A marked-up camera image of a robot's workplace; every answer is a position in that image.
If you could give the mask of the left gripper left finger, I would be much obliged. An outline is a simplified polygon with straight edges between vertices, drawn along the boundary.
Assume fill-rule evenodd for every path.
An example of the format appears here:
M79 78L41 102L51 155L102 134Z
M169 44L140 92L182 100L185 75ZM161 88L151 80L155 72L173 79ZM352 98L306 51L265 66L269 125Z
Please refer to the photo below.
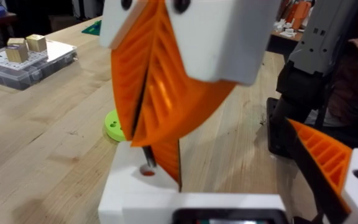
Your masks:
M124 223L124 201L131 195L135 198L130 201L136 202L139 194L177 193L179 189L179 184L163 168L147 164L141 147L132 147L129 141L120 142L99 203L99 221Z

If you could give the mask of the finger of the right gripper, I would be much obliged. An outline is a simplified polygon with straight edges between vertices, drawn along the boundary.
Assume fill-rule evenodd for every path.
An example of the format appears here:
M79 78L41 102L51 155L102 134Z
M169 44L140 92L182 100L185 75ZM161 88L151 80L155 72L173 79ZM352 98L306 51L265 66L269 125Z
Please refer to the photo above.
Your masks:
M134 137L158 1L106 1L100 44L111 49L114 101L126 139Z
M255 82L279 2L149 1L151 24L135 146L175 141L203 124L240 85Z

